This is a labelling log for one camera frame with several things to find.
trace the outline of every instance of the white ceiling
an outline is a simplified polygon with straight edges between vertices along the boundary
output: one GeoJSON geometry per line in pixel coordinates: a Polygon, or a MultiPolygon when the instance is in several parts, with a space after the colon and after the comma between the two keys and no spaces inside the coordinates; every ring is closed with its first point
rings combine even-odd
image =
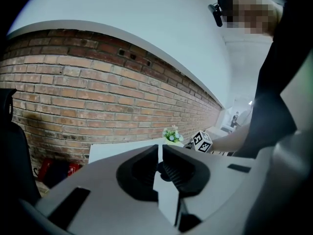
{"type": "MultiPolygon", "coordinates": [[[[205,2],[209,5],[216,3],[217,0],[205,0],[205,2]]],[[[263,35],[247,34],[243,29],[227,28],[225,23],[219,30],[233,68],[230,105],[234,99],[250,102],[254,99],[259,70],[267,56],[272,39],[263,35]]]]}

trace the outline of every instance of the red object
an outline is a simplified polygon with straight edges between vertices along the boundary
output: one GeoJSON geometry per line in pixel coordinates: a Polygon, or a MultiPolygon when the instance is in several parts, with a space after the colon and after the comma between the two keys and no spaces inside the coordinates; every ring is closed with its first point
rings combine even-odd
{"type": "MultiPolygon", "coordinates": [[[[39,174],[38,174],[38,180],[39,181],[43,181],[45,174],[48,170],[48,168],[50,167],[50,165],[52,165],[54,163],[53,159],[44,159],[43,164],[39,170],[39,174]]],[[[68,166],[68,172],[67,172],[67,176],[72,175],[74,172],[76,172],[79,169],[79,164],[73,164],[70,163],[68,166]]]]}

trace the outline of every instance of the white tabletop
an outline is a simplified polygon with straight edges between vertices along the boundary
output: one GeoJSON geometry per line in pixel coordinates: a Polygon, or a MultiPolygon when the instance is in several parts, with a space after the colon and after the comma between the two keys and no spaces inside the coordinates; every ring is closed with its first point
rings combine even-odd
{"type": "Polygon", "coordinates": [[[165,138],[160,138],[160,139],[151,139],[151,140],[136,141],[136,142],[127,142],[127,143],[93,144],[90,148],[89,164],[99,159],[105,159],[111,156],[121,154],[126,151],[137,149],[137,148],[154,145],[154,144],[163,145],[166,143],[165,141],[166,141],[165,138]]]}

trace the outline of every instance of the person in background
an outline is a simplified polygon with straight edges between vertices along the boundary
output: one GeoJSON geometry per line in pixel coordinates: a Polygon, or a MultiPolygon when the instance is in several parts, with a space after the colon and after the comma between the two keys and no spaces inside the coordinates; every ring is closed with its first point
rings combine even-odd
{"type": "Polygon", "coordinates": [[[234,115],[233,119],[231,120],[230,127],[234,128],[234,126],[237,124],[238,117],[239,117],[239,112],[236,112],[236,115],[234,115]]]}
{"type": "Polygon", "coordinates": [[[243,27],[248,33],[273,38],[259,72],[251,122],[215,139],[212,145],[214,151],[256,158],[262,148],[275,145],[297,129],[281,93],[312,49],[312,29],[305,23],[312,3],[302,0],[301,8],[305,9],[288,2],[282,8],[271,0],[218,0],[218,4],[227,26],[243,27]]]}

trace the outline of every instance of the black chair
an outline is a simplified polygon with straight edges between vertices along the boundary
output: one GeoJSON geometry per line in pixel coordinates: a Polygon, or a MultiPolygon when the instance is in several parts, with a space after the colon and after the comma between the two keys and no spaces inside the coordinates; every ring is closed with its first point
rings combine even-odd
{"type": "Polygon", "coordinates": [[[5,168],[6,191],[34,205],[40,194],[32,173],[24,131],[12,122],[16,89],[0,89],[0,149],[5,168]]]}

